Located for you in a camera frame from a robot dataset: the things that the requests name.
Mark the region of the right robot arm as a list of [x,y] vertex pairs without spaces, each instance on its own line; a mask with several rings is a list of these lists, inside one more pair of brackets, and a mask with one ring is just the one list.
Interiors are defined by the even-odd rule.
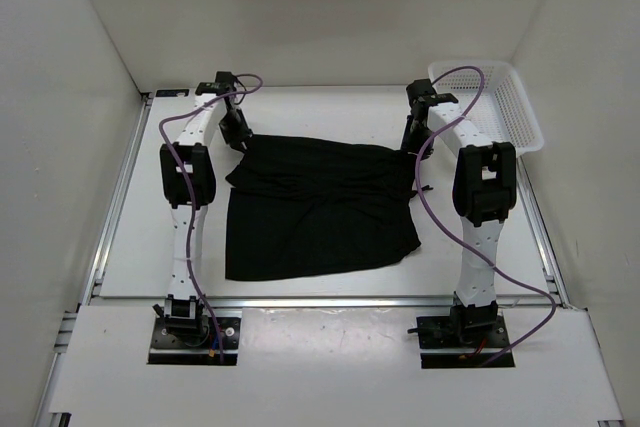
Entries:
[[449,334],[470,347],[497,322],[493,265],[504,222],[516,204],[516,150],[481,132],[451,94],[413,96],[409,106],[401,147],[422,157],[433,145],[428,136],[441,130],[441,140],[456,155],[452,199],[465,246]]

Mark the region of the black shorts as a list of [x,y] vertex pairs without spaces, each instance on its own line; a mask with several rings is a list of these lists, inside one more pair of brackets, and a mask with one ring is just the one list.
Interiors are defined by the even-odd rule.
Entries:
[[397,264],[421,241],[412,154],[256,135],[227,175],[225,276],[260,282]]

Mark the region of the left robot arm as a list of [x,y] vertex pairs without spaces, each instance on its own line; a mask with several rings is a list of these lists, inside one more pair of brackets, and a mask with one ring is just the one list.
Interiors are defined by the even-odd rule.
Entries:
[[216,196],[216,177],[209,145],[218,122],[233,133],[248,132],[239,104],[242,82],[203,83],[196,89],[196,108],[159,122],[163,194],[170,206],[173,260],[168,291],[159,316],[168,333],[189,348],[212,355],[223,345],[213,308],[199,283],[203,231],[208,207]]

